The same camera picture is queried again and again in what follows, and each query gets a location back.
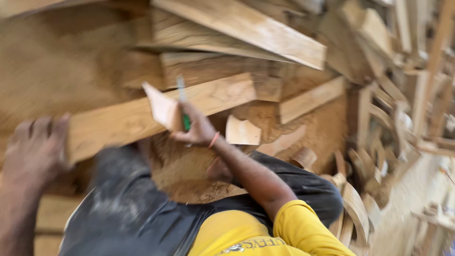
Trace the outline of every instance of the wooden board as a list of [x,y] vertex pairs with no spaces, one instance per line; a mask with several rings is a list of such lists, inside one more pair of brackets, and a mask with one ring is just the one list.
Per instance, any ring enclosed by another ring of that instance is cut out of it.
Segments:
[[153,4],[292,61],[324,68],[324,45],[236,0],[154,0]]
[[433,43],[431,45],[431,52],[428,57],[428,62],[426,64],[425,69],[428,71],[428,79],[427,83],[425,86],[425,92],[422,97],[422,102],[423,102],[423,110],[419,112],[419,117],[417,120],[414,120],[414,125],[416,126],[415,129],[415,135],[416,136],[421,136],[422,132],[425,127],[425,109],[426,109],[426,103],[428,102],[429,95],[432,91],[432,86],[433,86],[433,80],[434,76],[437,73],[439,67],[440,67],[440,62],[441,62],[441,57],[442,57],[442,52],[441,49],[443,49],[443,45],[445,41],[448,40],[448,38],[451,36],[453,33],[452,28],[453,28],[453,13],[455,10],[455,1],[451,0],[444,0],[444,2],[441,5],[441,13],[439,16],[439,24],[436,30],[436,35],[433,39]]
[[403,52],[411,53],[411,35],[409,29],[407,0],[395,0],[396,21],[399,29],[401,40],[401,49]]
[[235,116],[229,115],[226,124],[226,141],[229,144],[259,145],[261,131],[249,120],[240,121]]
[[[248,73],[185,88],[187,100],[205,115],[242,105],[256,99]],[[165,93],[178,99],[179,92]],[[68,158],[70,163],[87,159],[103,148],[122,146],[165,131],[152,118],[148,99],[75,114],[70,119]]]
[[444,132],[445,118],[444,113],[452,100],[453,85],[452,80],[448,80],[442,89],[441,96],[433,103],[433,111],[431,112],[428,136],[441,137]]
[[367,9],[363,24],[357,31],[383,57],[393,60],[392,40],[387,27],[374,9]]
[[352,221],[349,214],[344,214],[343,228],[339,237],[340,242],[349,248],[352,239],[352,233],[354,231],[354,222]]
[[361,198],[365,209],[367,210],[369,231],[370,233],[373,233],[378,228],[379,222],[381,220],[381,210],[371,195],[364,193],[362,194]]
[[291,133],[280,135],[280,137],[272,143],[260,145],[256,151],[269,156],[275,156],[282,150],[289,148],[292,144],[299,141],[305,135],[306,130],[307,127],[301,125]]
[[410,106],[406,96],[398,89],[396,85],[384,74],[378,80],[379,85],[384,89],[384,91],[389,94],[395,101],[400,101],[405,104],[405,111],[408,111]]
[[0,18],[100,1],[102,0],[4,0],[0,1]]
[[124,51],[119,61],[119,70],[122,87],[142,89],[142,83],[147,82],[159,90],[166,88],[160,58],[156,54],[137,50]]
[[239,55],[272,61],[288,59],[252,46],[241,40],[154,8],[150,16],[134,22],[136,47],[165,51],[194,50]]
[[35,231],[63,234],[66,222],[81,202],[82,199],[52,195],[43,196],[36,215]]
[[354,222],[355,230],[357,231],[357,242],[360,245],[367,246],[369,236],[368,214],[360,195],[349,183],[344,185],[343,205]]
[[288,123],[345,93],[344,77],[338,77],[280,104],[281,124]]
[[35,256],[56,256],[60,252],[63,237],[38,235],[35,237]]

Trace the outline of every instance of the man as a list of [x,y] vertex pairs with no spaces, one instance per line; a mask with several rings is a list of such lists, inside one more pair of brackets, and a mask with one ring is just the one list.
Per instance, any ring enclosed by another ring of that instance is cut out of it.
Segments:
[[[220,160],[209,176],[248,194],[204,205],[172,202],[135,147],[105,149],[96,156],[93,190],[67,223],[60,255],[353,255],[326,228],[343,210],[331,183],[256,151],[248,157],[192,105],[181,105],[191,129],[171,137],[214,150]],[[67,115],[54,125],[41,118],[12,136],[0,181],[0,255],[33,255],[40,197],[67,170],[67,126]]]

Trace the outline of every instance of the wood scrap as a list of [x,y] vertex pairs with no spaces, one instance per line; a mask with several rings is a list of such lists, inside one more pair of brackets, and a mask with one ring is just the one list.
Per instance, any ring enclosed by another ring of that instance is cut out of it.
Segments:
[[160,59],[156,54],[138,50],[124,51],[119,61],[119,70],[122,87],[142,89],[142,83],[147,82],[159,90],[166,88]]
[[229,144],[259,145],[261,129],[249,120],[240,121],[229,115],[226,124],[226,141]]
[[191,4],[154,0],[153,4],[292,61],[321,70],[324,67],[324,45],[236,0],[196,0]]
[[153,120],[166,127],[168,131],[183,131],[182,110],[178,100],[172,99],[147,82],[142,84],[150,102]]
[[452,34],[453,28],[453,13],[455,10],[455,1],[451,0],[444,0],[441,5],[441,12],[439,16],[439,24],[436,30],[436,35],[433,39],[431,44],[431,52],[429,54],[428,62],[426,64],[425,69],[428,71],[428,79],[425,85],[424,94],[423,94],[423,110],[419,112],[418,120],[414,120],[414,125],[416,126],[414,134],[416,136],[421,136],[422,131],[424,130],[425,125],[425,108],[426,103],[428,102],[429,95],[432,91],[433,80],[435,74],[437,73],[440,62],[442,59],[441,49],[443,49],[443,45],[445,41],[450,37]]
[[365,148],[370,123],[369,105],[371,104],[374,84],[366,86],[359,91],[359,104],[357,107],[357,149]]
[[34,242],[35,256],[50,256],[58,255],[60,252],[60,244],[63,240],[62,236],[38,235]]
[[349,214],[345,213],[344,219],[343,219],[343,228],[341,229],[339,241],[347,248],[349,248],[349,245],[351,243],[353,232],[354,232],[354,222],[352,221]]
[[[185,88],[187,100],[211,115],[256,99],[248,73]],[[165,93],[178,99],[179,92]],[[123,104],[75,114],[70,119],[68,159],[87,159],[105,147],[121,146],[150,137],[165,128],[153,120],[149,100],[141,98]]]
[[366,10],[365,19],[358,32],[383,57],[393,60],[392,40],[384,22],[374,9]]
[[318,156],[310,148],[303,147],[292,157],[291,163],[302,169],[310,168],[314,162],[318,160]]
[[363,193],[361,198],[368,214],[369,231],[373,233],[378,228],[379,221],[381,220],[381,210],[371,195]]
[[36,228],[38,233],[63,234],[66,222],[82,199],[62,196],[45,195],[40,200],[36,215]]
[[358,243],[367,246],[369,236],[368,214],[360,195],[349,183],[344,185],[343,205],[354,222]]
[[299,116],[342,96],[345,89],[344,77],[338,77],[315,89],[281,103],[279,105],[281,124],[288,123]]
[[401,40],[401,49],[403,52],[411,53],[411,35],[409,29],[407,0],[395,0],[396,21],[398,24],[399,35]]
[[285,61],[288,59],[211,30],[190,20],[154,8],[150,17],[135,21],[136,47],[153,50],[210,51],[251,58]]
[[292,144],[299,141],[306,132],[306,125],[301,125],[293,132],[283,134],[278,137],[274,142],[260,145],[256,151],[269,156],[275,156],[282,150],[289,148]]

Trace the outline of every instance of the wood grain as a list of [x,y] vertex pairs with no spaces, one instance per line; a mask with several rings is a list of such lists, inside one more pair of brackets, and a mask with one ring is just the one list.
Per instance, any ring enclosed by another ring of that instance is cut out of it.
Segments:
[[63,234],[66,222],[81,202],[82,199],[52,195],[43,196],[36,215],[35,231]]
[[275,156],[282,150],[289,148],[292,144],[299,141],[305,135],[306,129],[307,127],[305,125],[301,125],[291,133],[280,135],[278,139],[272,143],[260,145],[256,151],[269,156]]
[[[249,73],[226,77],[185,88],[187,100],[205,115],[242,105],[256,99]],[[178,99],[179,92],[165,93]],[[75,114],[70,119],[68,158],[70,163],[87,159],[103,148],[122,146],[165,131],[152,118],[148,99]]]
[[338,77],[280,104],[281,124],[288,123],[345,93],[344,77]]
[[343,205],[354,222],[355,230],[357,231],[357,242],[360,245],[367,246],[369,235],[368,214],[360,195],[349,183],[344,185]]
[[259,145],[261,129],[249,120],[240,121],[235,116],[229,115],[226,124],[226,141],[229,144]]
[[291,62],[259,47],[154,8],[134,23],[136,47],[153,50],[195,50]]
[[324,45],[236,0],[154,0],[153,4],[292,61],[324,68]]
[[365,19],[357,31],[383,57],[393,60],[392,40],[387,27],[374,9],[367,9]]
[[442,48],[452,34],[453,28],[453,13],[455,10],[455,1],[444,0],[441,5],[441,13],[439,16],[439,24],[436,29],[436,35],[431,44],[431,52],[428,57],[428,62],[425,66],[425,70],[428,71],[427,82],[425,85],[425,92],[422,97],[423,110],[419,112],[419,117],[414,120],[414,126],[416,127],[414,134],[418,137],[422,135],[425,127],[425,109],[426,103],[428,102],[429,95],[432,91],[434,77],[440,67],[442,59]]

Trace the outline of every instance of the wooden beam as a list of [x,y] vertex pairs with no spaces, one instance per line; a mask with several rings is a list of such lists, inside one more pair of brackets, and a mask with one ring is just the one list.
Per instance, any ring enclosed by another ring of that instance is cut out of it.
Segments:
[[190,20],[154,8],[134,20],[136,47],[155,51],[210,51],[271,61],[290,60],[211,30]]
[[315,89],[280,104],[281,124],[288,123],[345,93],[344,77],[338,77]]
[[324,68],[324,45],[236,0],[154,0],[153,4],[292,61]]
[[[185,88],[187,100],[205,115],[256,99],[249,73],[226,77]],[[165,93],[178,99],[179,91]],[[152,118],[148,98],[75,114],[70,120],[68,158],[70,163],[87,159],[103,148],[122,146],[165,131]]]
[[397,17],[397,24],[401,40],[401,49],[403,52],[410,53],[411,35],[409,31],[408,8],[406,6],[407,0],[395,0],[395,12]]
[[81,202],[82,199],[52,195],[43,196],[36,215],[35,231],[38,233],[63,234],[66,222]]
[[374,9],[367,9],[365,19],[357,31],[383,57],[393,61],[392,40],[387,27]]
[[433,39],[433,43],[431,45],[431,52],[428,58],[428,62],[426,64],[425,69],[428,71],[428,79],[425,86],[425,94],[423,97],[423,105],[424,110],[420,112],[420,116],[418,118],[418,123],[414,123],[417,127],[415,131],[415,135],[420,138],[422,132],[424,130],[426,118],[425,118],[425,107],[426,103],[428,102],[429,95],[432,90],[434,76],[437,73],[440,67],[440,61],[442,58],[442,47],[445,41],[451,36],[453,33],[453,14],[455,9],[455,1],[453,0],[444,0],[444,3],[441,6],[441,13],[439,17],[439,24],[436,30],[436,35]]
[[444,88],[442,89],[442,94],[438,99],[433,103],[433,111],[430,116],[430,123],[428,129],[428,136],[430,137],[441,137],[444,132],[445,118],[444,114],[447,111],[447,108],[450,105],[452,100],[453,85],[452,80],[449,80],[445,83]]

